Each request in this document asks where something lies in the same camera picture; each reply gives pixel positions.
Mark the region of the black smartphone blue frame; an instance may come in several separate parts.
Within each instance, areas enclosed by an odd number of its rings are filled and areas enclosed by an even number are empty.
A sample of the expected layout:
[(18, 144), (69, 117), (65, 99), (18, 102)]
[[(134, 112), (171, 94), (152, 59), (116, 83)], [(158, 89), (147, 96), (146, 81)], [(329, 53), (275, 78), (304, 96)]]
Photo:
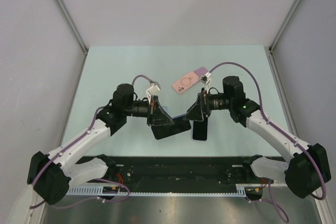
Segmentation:
[(156, 140), (177, 135), (191, 129), (190, 121), (183, 119), (184, 115), (173, 118), (173, 125), (152, 126), (151, 130)]

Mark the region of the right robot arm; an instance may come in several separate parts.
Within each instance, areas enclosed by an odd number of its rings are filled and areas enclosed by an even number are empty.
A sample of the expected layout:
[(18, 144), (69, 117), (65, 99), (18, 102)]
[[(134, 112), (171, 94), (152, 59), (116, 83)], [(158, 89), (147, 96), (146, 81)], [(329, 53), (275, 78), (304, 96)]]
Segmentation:
[(246, 98), (237, 76), (223, 79), (222, 93), (211, 94), (202, 89), (184, 120), (202, 124), (216, 110), (228, 110), (234, 122), (259, 135), (283, 158), (277, 161), (261, 155), (251, 157), (242, 169), (245, 181), (254, 183), (260, 177), (272, 179), (286, 184), (299, 198), (306, 198), (321, 188), (320, 199), (325, 199), (325, 186), (331, 180), (326, 149), (320, 144), (311, 145), (276, 125), (258, 103)]

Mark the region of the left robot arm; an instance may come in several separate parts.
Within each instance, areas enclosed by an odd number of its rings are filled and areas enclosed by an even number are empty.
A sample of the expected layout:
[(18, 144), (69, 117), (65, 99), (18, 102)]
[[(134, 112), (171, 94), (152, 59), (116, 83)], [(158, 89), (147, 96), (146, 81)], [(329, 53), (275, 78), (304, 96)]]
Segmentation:
[(78, 164), (77, 162), (101, 141), (111, 137), (127, 122), (127, 118), (145, 118), (148, 126), (173, 125), (173, 119), (159, 103), (161, 87), (150, 83), (146, 97), (137, 99), (134, 87), (117, 86), (107, 105), (96, 109), (88, 127), (68, 143), (48, 152), (34, 154), (30, 161), (27, 183), (44, 203), (58, 203), (69, 189), (90, 180), (110, 182), (115, 178), (113, 162), (105, 155)]

